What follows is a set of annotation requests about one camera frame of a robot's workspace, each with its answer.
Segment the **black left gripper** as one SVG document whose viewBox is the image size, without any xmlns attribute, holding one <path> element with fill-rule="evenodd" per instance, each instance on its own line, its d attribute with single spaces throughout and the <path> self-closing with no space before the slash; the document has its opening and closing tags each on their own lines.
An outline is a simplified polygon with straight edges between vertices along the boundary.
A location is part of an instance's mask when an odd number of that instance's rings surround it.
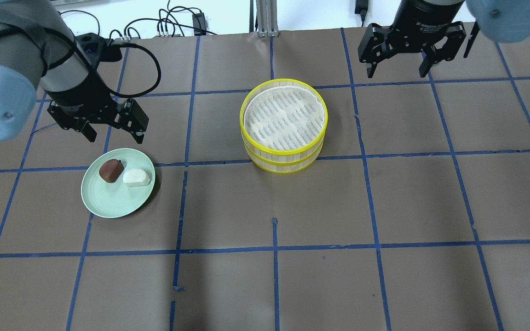
<svg viewBox="0 0 530 331">
<path fill-rule="evenodd" d="M 125 101 L 116 102 L 98 74 L 88 74 L 65 91 L 53 91 L 48 84 L 44 90 L 51 99 L 47 111 L 61 129 L 80 132 L 94 143 L 97 132 L 92 125 L 105 124 L 130 133 L 137 144 L 143 144 L 148 116 L 132 96 L 120 95 Z"/>
</svg>

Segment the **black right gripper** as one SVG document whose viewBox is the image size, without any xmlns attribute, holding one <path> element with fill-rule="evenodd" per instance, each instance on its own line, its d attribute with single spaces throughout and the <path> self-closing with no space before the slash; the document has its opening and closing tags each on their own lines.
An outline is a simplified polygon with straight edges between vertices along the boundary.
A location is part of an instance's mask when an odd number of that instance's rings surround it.
<svg viewBox="0 0 530 331">
<path fill-rule="evenodd" d="M 377 65 L 396 54 L 423 55 L 419 76 L 425 78 L 431 67 L 452 61 L 463 44 L 463 23 L 454 18 L 462 0 L 402 0 L 389 26 L 371 23 L 358 46 L 359 62 L 365 63 L 368 78 Z"/>
</svg>

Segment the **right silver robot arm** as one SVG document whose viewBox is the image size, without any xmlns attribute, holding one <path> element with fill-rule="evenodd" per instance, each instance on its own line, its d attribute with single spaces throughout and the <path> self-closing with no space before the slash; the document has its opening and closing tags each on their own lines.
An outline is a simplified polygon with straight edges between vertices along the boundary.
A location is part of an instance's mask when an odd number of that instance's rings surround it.
<svg viewBox="0 0 530 331">
<path fill-rule="evenodd" d="M 357 54 L 369 78 L 385 59 L 423 54 L 419 75 L 425 77 L 463 45 L 466 58 L 480 33 L 499 43 L 529 38 L 530 0 L 402 0 L 391 25 L 368 25 Z"/>
</svg>

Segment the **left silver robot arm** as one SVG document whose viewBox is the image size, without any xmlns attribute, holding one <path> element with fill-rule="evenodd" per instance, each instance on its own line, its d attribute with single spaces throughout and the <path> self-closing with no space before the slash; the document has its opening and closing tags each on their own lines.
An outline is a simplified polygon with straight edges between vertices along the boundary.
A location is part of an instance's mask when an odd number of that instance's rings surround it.
<svg viewBox="0 0 530 331">
<path fill-rule="evenodd" d="M 23 130 L 36 92 L 51 99 L 49 115 L 63 130 L 88 141 L 97 137 L 94 124 L 131 134 L 141 144 L 149 118 L 135 99 L 109 88 L 97 69 L 101 62 L 122 59 L 122 48 L 97 34 L 76 36 L 48 0 L 0 0 L 0 141 Z"/>
</svg>

